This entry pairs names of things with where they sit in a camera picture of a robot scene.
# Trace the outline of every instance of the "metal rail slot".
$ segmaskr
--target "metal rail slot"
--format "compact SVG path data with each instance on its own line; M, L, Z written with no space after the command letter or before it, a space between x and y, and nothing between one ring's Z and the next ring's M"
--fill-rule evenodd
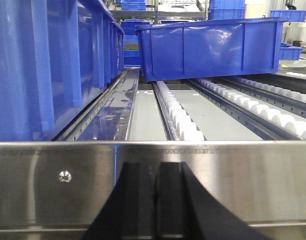
M281 109L289 111L293 114L296 114L300 117L306 119L306 103L292 99L287 96L279 95L266 91L254 86L249 86L243 83L234 82L225 77L216 78L215 81L219 81L227 86L230 86L234 89L237 89L251 97L257 98L262 101L266 101L269 104L275 105Z
M263 140L302 140L301 137L287 132L281 127L278 127L256 114L245 110L239 105L200 86L193 80L188 79L187 82L202 96L209 99L212 103L227 112L235 120L257 134Z
M167 137L167 140L173 140L173 141L179 141L180 136L178 135L178 132L176 130L176 127L174 126L174 123L171 119L171 116L168 112L168 109L164 103L164 100L162 98L162 95L158 89L158 86L155 82L152 83L154 94L156 97L156 101L158 103L158 109L163 121L165 134Z

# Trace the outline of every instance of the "conveyor lane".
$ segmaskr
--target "conveyor lane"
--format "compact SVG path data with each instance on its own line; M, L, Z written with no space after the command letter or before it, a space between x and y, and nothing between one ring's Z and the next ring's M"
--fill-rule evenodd
M130 125L130 141L166 141L153 90L138 90Z
M187 113L209 141L258 141L254 132L243 126L195 90L172 90Z

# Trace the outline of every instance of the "roller conveyor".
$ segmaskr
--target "roller conveyor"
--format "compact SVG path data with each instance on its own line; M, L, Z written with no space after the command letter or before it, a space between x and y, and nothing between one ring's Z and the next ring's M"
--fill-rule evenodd
M165 91L171 95L177 105L188 115L192 123L196 125L196 131L202 130L205 140L236 140L236 141L256 141L256 140L302 140L303 132L292 132L290 126L279 125L272 120L272 114L290 116L291 120L304 122L306 124L306 102L277 94L264 87L274 85L261 83L259 81L249 82L258 83L264 87L256 87L256 84L246 84L243 77L219 77L210 78L205 81L207 85L200 83L201 80L182 80L176 84L170 82ZM132 69L117 80L114 89L109 89L110 97L106 98L102 106L98 107L98 113L93 112L93 117L87 118L89 122L82 124L82 128L76 128L76 140L132 140L132 141L158 141L158 140L181 140L182 131L179 132L178 122L172 115L172 107L165 101L163 93L155 83L140 83L146 86L148 90L138 90L139 73ZM300 92L292 91L296 96L306 96ZM264 110L261 107L273 109L265 112L270 114L271 119L266 119L260 112L254 112L248 105L243 107L237 104L238 98L244 97L248 101L261 105L256 111ZM181 129L184 129L185 123L181 123Z
M243 78L261 82L258 75ZM252 86L232 79L204 80L306 121L271 98L258 99ZM138 69L128 69L56 142L8 143L8 148L1 143L0 239L81 239L108 199L124 162L149 164L152 176L160 162L186 162L203 187L253 229L274 240L306 239L306 141L263 141L304 138L243 110L234 95L222 96L198 79L184 79L166 86L204 139L170 141L167 128L174 122L165 121L168 101L161 92L162 100L157 97L157 85L161 84L139 80ZM281 81L279 86L288 88ZM14 189L25 194L12 200Z

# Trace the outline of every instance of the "bin rim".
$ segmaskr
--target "bin rim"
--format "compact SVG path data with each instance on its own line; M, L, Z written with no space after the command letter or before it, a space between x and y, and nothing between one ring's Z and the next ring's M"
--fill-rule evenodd
M141 30L150 30L150 29L185 28L185 27L231 25L231 24L256 24L256 23L264 23L264 22L288 22L288 21L289 21L288 16L264 17L264 18L244 18L244 19L225 19L225 20L206 20L206 21L188 21L188 22L168 23L168 24L138 25L135 27L135 32L141 31Z
M114 19L111 12L107 8L107 6L104 4L102 0L79 0L79 2L88 10L90 13L96 13L99 12L99 10L102 10L103 13L111 20L111 23L113 23L123 34L125 34L123 28L120 24Z
M294 10L294 9L287 9L287 10L281 10L281 9L271 9L271 12L306 12L306 10Z

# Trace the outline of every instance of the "stacked blue bins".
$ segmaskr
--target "stacked blue bins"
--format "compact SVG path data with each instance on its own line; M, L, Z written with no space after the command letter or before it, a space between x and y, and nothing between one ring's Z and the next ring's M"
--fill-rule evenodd
M137 26L141 71L147 81L275 73L285 21L271 17Z
M288 22L305 22L306 10L271 10L271 17L288 17ZM299 60L302 49L282 42L280 60Z
M145 0L121 0L122 10L145 11L147 6Z
M271 17L289 17L289 22L305 22L306 10L271 10Z
M281 49L279 52L280 60L299 60L303 47L292 46L292 44L281 43Z
M149 22L140 20L126 20L121 23L121 27L125 31L124 36L124 66L139 67L141 65L140 52L138 46L138 36L135 34L135 27L148 25Z
M243 19L245 0L210 0L208 20Z
M90 0L0 0L0 141L52 140L123 70L124 31Z

